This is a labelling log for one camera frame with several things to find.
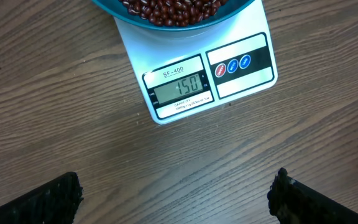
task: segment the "scale display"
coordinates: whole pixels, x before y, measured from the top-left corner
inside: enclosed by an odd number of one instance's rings
[[[154,89],[160,104],[203,91],[200,76],[194,74]]]
[[[159,119],[214,101],[201,55],[195,55],[143,74]]]

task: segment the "teal bowl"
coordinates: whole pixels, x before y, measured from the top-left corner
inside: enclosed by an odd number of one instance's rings
[[[218,22],[222,22],[251,4],[254,0],[229,0],[224,6],[221,6],[215,16],[205,19],[200,23],[189,25],[188,27],[157,27],[151,24],[148,20],[143,20],[139,16],[132,16],[128,14],[127,9],[118,0],[93,0],[99,7],[112,14],[114,17],[133,24],[135,26],[163,30],[163,31],[185,31],[208,27]]]

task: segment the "red button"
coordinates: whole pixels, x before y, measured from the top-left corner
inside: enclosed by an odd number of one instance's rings
[[[219,64],[215,69],[215,76],[221,78],[226,73],[226,65],[224,63]]]

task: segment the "capacity label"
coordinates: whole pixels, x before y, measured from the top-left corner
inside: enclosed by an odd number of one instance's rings
[[[164,106],[162,108],[158,108],[157,114],[160,118],[166,118],[171,115],[180,113],[182,111],[192,109],[196,106],[200,106],[205,103],[209,103],[212,100],[213,100],[213,98],[212,98],[211,91],[206,91],[204,93],[200,93],[198,95],[189,97],[185,100],[181,100],[176,103],[172,103],[170,105]]]

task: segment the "blue button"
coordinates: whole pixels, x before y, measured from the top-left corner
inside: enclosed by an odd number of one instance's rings
[[[239,61],[237,59],[233,59],[229,62],[229,65],[227,65],[227,72],[234,73],[237,68],[239,68]]]
[[[249,64],[251,64],[251,56],[244,55],[240,60],[240,68],[246,69],[248,68]]]

